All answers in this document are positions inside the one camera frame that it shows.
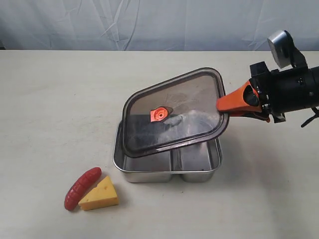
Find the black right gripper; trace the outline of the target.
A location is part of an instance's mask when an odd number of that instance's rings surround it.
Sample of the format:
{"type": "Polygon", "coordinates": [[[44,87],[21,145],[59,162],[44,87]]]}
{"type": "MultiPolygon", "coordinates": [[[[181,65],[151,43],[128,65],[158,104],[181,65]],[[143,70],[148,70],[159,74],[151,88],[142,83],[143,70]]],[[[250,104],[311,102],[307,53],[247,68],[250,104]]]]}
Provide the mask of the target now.
{"type": "Polygon", "coordinates": [[[250,65],[250,73],[250,81],[217,100],[220,112],[265,122],[270,122],[271,115],[279,123],[286,121],[285,113],[303,109],[302,69],[270,71],[265,62],[259,62],[250,65]]]}

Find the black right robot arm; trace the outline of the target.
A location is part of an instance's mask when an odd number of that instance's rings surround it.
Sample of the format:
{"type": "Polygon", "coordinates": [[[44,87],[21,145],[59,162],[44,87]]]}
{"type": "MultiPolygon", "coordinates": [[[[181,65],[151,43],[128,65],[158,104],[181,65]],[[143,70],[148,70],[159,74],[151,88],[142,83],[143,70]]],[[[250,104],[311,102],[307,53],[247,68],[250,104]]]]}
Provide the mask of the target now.
{"type": "Polygon", "coordinates": [[[307,66],[270,71],[265,62],[250,66],[251,78],[234,92],[217,100],[221,113],[275,123],[285,113],[311,109],[314,113],[301,126],[319,117],[319,69],[307,66]]]}

